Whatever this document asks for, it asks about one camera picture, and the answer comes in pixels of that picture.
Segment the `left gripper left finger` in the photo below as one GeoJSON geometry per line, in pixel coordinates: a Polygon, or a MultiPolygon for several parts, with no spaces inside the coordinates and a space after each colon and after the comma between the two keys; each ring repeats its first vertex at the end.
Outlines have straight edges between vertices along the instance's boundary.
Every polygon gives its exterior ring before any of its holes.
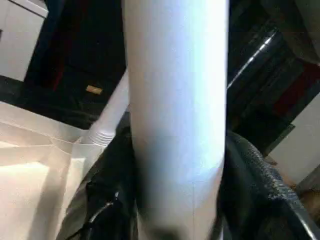
{"type": "Polygon", "coordinates": [[[58,240],[136,240],[137,173],[131,129],[123,128],[79,184],[58,240]]]}

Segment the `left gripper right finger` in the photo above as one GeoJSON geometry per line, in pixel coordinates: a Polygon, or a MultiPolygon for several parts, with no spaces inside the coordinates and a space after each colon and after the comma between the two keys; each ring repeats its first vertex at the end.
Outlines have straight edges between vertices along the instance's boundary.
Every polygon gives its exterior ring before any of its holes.
{"type": "Polygon", "coordinates": [[[219,190],[229,240],[318,240],[298,195],[247,139],[229,131],[219,190]]]}

